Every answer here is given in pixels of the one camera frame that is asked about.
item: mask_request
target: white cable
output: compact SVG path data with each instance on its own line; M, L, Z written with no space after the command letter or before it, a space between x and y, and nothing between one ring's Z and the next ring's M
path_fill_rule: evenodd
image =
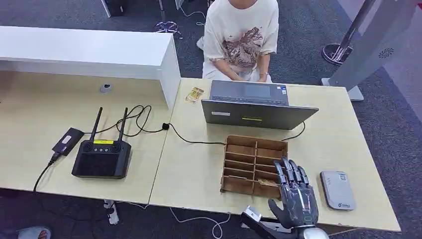
M204 19L206 19L206 17L205 17L205 14L203 13L203 12L201 12L201 11L194 11L194 12L192 12L191 14L189 14L189 15L186 15L186 13L185 13L185 11L183 11L183 8L182 8L182 6L180 5L180 10L182 10L182 12L183 12L183 15L185 15L185 17L190 17L190 16L192 16L193 14L195 14L195 13L200 13L200 14L202 14L202 16L204 16ZM197 21L197 26L204 26L205 25L205 23L202 23L202 22L200 22L200 21Z
M142 208L142 209L144 209L144 210L145 210L145 209L149 206L149 204L147 204L147 205L145 205L145 207L143 207L143 206L141 206L141 205L139 205L139 204L136 204L136 203L121 202L121 201L116 201L116 203L127 203L127 204L131 204L131 205L134 205L134 206L140 207L140 208ZM217 222L217 221L216 221L216 220L214 220L214 219L207 218L207 217L190 218L190 219L186 219L186 220L180 221L180 220L176 217L176 214L174 214L174 212L173 212L173 209L172 209L172 208L170 208L170 211L172 212L172 214L173 214L174 218L175 218L175 219L177 220L177 222L179 222L179 223L185 223L185 222L189 222L189 221L196 220L196 219L207 219L207 220L212 221L213 223L215 223L215 225L214 225L214 227L212 227L211 232L212 232L212 236L213 236L215 239L221 239L221 238L223 237L223 228L221 227L221 224L224 224L224 223L226 223L226 222L230 221L230 217L231 217L231 214L229 214L229 215L228 215L227 220L225 220L225 221L223 221L223 222L221 222L221 223ZM215 235L215 233L214 233L214 230L215 230L215 228L216 228L216 227L218 227L218 228L220 229L220 232L221 232L219 237L217 237L217 236Z
M127 203L127 204L131 204L131 205L134 205L134 206L137 206L137 207L140 207L140 208L142 208L142 209L146 209L148 206L149 206L149 204L147 204L147 205L145 205L145 207L143 207L143 206L141 206L141 205L139 205L139 204L136 204L136 203L130 203L130 202L116 202L116 203Z
M221 223L217 222L217 221L216 221L216 220L214 220L214 219L207 218L207 217L190 218L190 219L186 219L186 220L180 221L180 220L176 217L176 215L174 214L174 212L173 212L173 209L172 209L172 208L170 208L170 211L172 212L172 214L173 214L174 218L175 218L175 219L177 220L177 222L179 222L179 223L185 223L185 222L192 221L192 220L196 220L196 219L207 219L207 220L210 220L210 221L214 222L214 223L215 223L215 225L214 225L214 227L212 228L212 231L211 231L211 232L212 232L212 236L213 236L215 239L221 239L221 238L223 237L223 229L221 228L221 224L224 224L224 223L228 222L228 221L230 220L230 216L231 216L231 214L229 214L229 215L228 215L227 220L225 220L224 222L221 222ZM220 236L219 236L219 237L217 237L217 236L214 234L214 229L215 229L216 227L219 227L219 228L220 228L220 232L221 232L221 234L220 234Z

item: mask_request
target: foot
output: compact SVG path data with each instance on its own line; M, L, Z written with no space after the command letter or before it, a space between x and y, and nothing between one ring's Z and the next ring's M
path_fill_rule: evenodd
M50 239L51 231L47 227L29 227L16 231L17 239Z
M203 36L201 36L199 38L199 40L197 41L197 47L199 49L201 49L202 51L204 50L204 37Z

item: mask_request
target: metal robot arm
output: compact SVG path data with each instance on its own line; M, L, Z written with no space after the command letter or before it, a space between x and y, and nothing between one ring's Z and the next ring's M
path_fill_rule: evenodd
M291 229L291 233L280 233L267 228L259 222L261 217L251 211L250 207L242 213L242 222L266 239L328 239L328 235L315 226L318 222L318 206L304 169L287 158L274 161L274 165L280 180L284 209L281 210L273 199L268 200L268 206L280 224Z

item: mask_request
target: yellow label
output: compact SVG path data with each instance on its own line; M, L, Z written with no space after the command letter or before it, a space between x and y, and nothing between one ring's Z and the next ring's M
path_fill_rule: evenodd
M262 119L255 119L255 118L245 118L245 117L242 117L242 120L253 120L253 121L262 121Z
M94 143L99 143L99 144L113 144L114 141L113 140L94 140Z

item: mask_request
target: gray power bank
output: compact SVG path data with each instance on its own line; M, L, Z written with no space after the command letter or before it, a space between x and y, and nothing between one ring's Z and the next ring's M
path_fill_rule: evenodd
M356 208L347 174L341 171L322 171L321 181L325 198L331 208L354 210Z

